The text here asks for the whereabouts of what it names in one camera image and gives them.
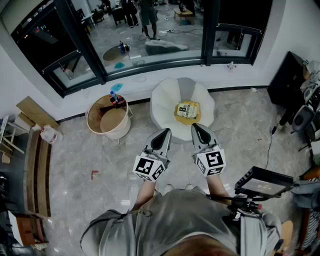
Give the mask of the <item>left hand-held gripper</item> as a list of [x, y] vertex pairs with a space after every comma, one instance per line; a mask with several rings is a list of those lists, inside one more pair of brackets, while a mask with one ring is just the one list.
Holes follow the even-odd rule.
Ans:
[[164, 128], [150, 135], [143, 146], [140, 155], [134, 161], [133, 173], [140, 179], [156, 182], [171, 162], [167, 157], [170, 149], [172, 132]]

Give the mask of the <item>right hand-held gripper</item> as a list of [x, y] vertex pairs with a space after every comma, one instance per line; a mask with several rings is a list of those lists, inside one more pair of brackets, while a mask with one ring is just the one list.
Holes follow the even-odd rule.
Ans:
[[196, 150], [192, 158], [203, 176], [210, 177], [221, 174], [226, 167], [226, 157], [225, 151], [217, 144], [214, 131], [205, 125], [193, 123], [191, 136]]

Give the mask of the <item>pale green black-print book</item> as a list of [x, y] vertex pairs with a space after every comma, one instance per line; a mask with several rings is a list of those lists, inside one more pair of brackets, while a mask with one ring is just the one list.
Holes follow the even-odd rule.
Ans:
[[176, 115], [187, 119], [196, 119], [200, 113], [200, 104], [194, 101], [181, 101], [177, 105]]

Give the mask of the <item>white petal-shaped chair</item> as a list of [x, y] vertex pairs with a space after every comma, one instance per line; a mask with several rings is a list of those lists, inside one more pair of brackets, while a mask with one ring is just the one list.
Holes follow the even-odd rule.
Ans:
[[207, 88], [191, 78], [165, 78], [151, 92], [150, 116], [161, 130], [169, 128], [172, 142], [185, 144], [192, 142], [191, 126], [176, 120], [176, 106], [182, 101], [199, 103], [199, 123], [210, 127], [214, 122], [215, 101]]

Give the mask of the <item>person's left forearm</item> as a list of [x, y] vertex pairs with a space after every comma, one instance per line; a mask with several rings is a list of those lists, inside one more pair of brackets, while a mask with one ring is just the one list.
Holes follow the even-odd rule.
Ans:
[[131, 211], [132, 212], [137, 211], [141, 206], [147, 203], [154, 196], [155, 189], [156, 189], [155, 182], [145, 180], [137, 194], [136, 201]]

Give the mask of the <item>person's right forearm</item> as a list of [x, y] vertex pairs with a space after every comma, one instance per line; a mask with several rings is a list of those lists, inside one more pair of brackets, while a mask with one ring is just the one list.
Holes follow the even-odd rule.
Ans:
[[230, 195], [225, 189], [219, 175], [211, 175], [206, 177], [209, 194], [214, 201], [230, 205], [231, 201], [228, 199]]

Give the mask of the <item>yellow round seat cushion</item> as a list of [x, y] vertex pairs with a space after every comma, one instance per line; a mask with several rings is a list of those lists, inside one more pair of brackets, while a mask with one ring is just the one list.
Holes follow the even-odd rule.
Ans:
[[189, 119], [189, 118], [184, 118], [184, 117], [181, 117], [181, 116], [177, 116], [176, 115], [176, 111], [177, 111], [177, 105], [175, 107], [175, 111], [174, 111], [174, 116], [175, 116], [175, 119], [178, 121], [178, 122], [181, 122], [182, 124], [184, 125], [192, 125], [194, 123], [199, 123], [200, 120], [201, 120], [201, 109], [199, 111], [199, 114], [197, 116], [196, 119]]

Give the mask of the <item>round beige basket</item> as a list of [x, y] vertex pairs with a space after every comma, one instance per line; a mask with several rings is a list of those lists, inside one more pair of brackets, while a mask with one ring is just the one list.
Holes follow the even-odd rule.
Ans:
[[125, 105], [114, 107], [110, 98], [109, 93], [94, 102], [85, 114], [86, 122], [93, 133], [119, 142], [129, 132], [134, 114], [126, 100]]

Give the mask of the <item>person's grey shirt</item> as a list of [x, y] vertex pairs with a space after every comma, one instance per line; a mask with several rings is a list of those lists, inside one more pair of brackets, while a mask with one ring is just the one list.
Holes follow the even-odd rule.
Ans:
[[279, 218], [264, 211], [234, 223], [229, 214], [198, 187], [173, 189], [130, 213], [106, 211], [90, 222], [80, 246], [86, 256], [164, 256], [186, 239], [203, 237], [237, 255], [270, 256], [282, 231]]

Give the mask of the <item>black monitor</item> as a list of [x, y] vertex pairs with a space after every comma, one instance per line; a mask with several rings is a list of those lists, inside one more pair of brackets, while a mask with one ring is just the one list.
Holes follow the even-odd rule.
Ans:
[[294, 187], [292, 176], [253, 166], [234, 186], [236, 195], [251, 198], [280, 198]]

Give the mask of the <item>black chair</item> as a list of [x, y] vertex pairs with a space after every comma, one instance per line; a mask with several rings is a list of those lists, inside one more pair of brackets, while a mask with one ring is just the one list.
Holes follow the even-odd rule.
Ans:
[[293, 119], [292, 129], [297, 133], [306, 131], [311, 141], [317, 141], [320, 140], [320, 85], [308, 93], [305, 105]]

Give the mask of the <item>large clear water jug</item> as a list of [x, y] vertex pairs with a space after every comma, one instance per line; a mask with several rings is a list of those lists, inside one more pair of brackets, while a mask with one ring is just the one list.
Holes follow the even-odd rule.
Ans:
[[61, 142], [63, 140], [63, 135], [48, 124], [41, 128], [40, 136], [44, 141], [51, 145], [57, 142]]

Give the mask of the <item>wooden steps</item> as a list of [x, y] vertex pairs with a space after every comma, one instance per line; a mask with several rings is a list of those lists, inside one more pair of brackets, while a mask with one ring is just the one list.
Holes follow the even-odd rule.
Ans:
[[29, 135], [24, 164], [24, 200], [28, 212], [51, 217], [50, 160], [52, 145], [42, 139], [39, 131]]

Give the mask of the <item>wooden board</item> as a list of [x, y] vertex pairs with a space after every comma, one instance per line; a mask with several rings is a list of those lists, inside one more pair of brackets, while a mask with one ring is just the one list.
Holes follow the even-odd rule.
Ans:
[[57, 129], [59, 124], [45, 112], [30, 96], [27, 96], [20, 101], [16, 107], [18, 107], [22, 113], [30, 118], [34, 123], [40, 127], [49, 125], [50, 127]]

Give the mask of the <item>white wooden table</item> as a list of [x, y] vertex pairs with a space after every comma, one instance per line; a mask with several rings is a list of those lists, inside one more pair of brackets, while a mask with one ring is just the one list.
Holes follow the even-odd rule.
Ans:
[[16, 150], [22, 154], [25, 152], [14, 144], [16, 133], [27, 133], [28, 131], [19, 125], [16, 125], [9, 121], [9, 116], [5, 116], [0, 119], [0, 153], [4, 153], [8, 156], [13, 154], [13, 150]]

